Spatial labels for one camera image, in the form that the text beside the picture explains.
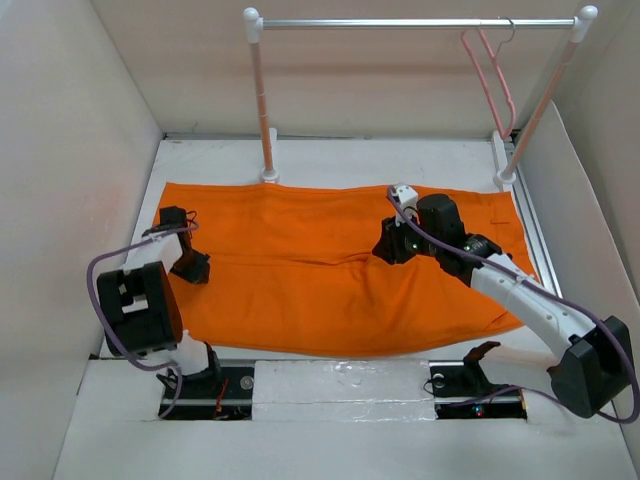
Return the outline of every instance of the orange fabric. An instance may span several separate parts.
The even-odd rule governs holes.
[[[509,193],[447,193],[467,231],[533,272]],[[371,255],[394,214],[386,187],[320,190],[168,184],[160,207],[197,211],[207,285],[170,276],[185,328],[212,345],[330,356],[415,352],[504,332],[520,323],[442,272],[432,258],[387,265]]]

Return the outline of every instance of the white wall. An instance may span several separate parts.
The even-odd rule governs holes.
[[[99,335],[86,265],[130,240],[161,132],[88,0],[0,15],[0,476],[45,479]]]
[[[569,18],[580,3],[92,1],[160,127],[195,133],[258,131],[242,21],[247,6],[255,6],[267,18]],[[272,123],[289,134],[489,136],[493,119],[459,34],[265,32],[263,61]],[[510,32],[489,36],[497,45]],[[539,92],[536,86],[561,36],[557,31],[519,31],[503,47],[505,76],[520,109],[532,105],[530,95]]]
[[[623,2],[626,15],[603,50],[593,75],[561,113],[591,180],[636,294],[640,287],[640,2]],[[634,338],[639,356],[640,334]],[[640,467],[640,423],[623,428],[636,469]]]

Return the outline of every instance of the white pipe joint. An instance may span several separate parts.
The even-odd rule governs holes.
[[[245,8],[243,17],[244,25],[247,29],[247,41],[249,43],[259,43],[260,32],[262,31],[262,18],[260,18],[260,14],[255,8]]]
[[[575,17],[573,29],[571,29],[571,42],[580,43],[589,31],[589,27],[598,16],[598,9],[593,5],[582,7]]]

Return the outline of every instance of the white floor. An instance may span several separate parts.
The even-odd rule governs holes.
[[[497,190],[484,141],[285,140],[278,149],[284,185]],[[167,181],[255,183],[260,166],[258,141],[163,141],[134,240]],[[524,328],[496,338],[546,348]],[[424,360],[460,359],[478,343],[371,363],[216,348],[221,358],[269,360],[256,364],[255,419],[230,423],[158,421],[153,375],[92,361],[56,478],[636,478],[618,426],[535,395],[525,394],[527,421],[433,421]]]

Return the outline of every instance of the red wire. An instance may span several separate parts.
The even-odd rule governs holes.
[[[229,385],[229,379],[225,379],[224,383],[222,384],[222,391],[220,392],[220,395],[218,395],[218,400],[216,401],[216,409],[213,412],[213,418],[216,418],[218,416],[218,413],[220,412],[221,408],[220,408],[220,402],[222,401],[222,397],[224,397],[224,392],[227,390],[227,385]]]

